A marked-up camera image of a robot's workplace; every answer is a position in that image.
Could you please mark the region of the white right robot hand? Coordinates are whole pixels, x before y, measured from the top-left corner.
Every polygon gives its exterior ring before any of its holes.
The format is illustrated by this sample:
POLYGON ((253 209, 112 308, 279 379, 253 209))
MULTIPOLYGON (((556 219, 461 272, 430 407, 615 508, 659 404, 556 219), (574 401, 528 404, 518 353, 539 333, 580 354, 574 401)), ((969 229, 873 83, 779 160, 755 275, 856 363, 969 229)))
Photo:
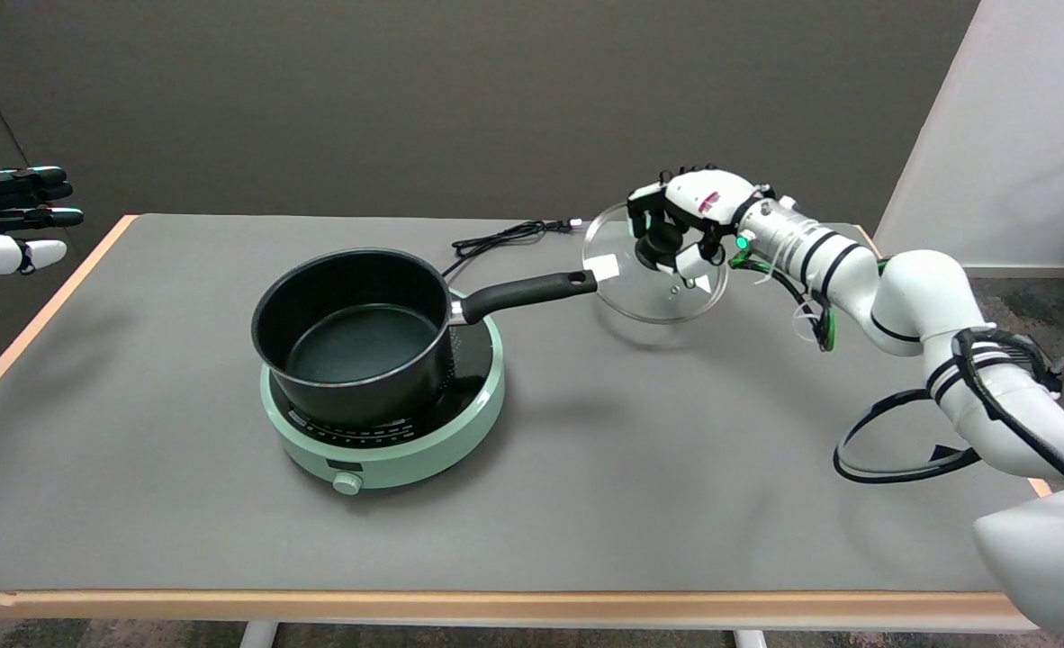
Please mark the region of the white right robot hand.
POLYGON ((724 239, 774 189, 714 166, 680 167, 632 192, 626 201, 636 259, 648 270, 692 282, 726 261, 724 239))

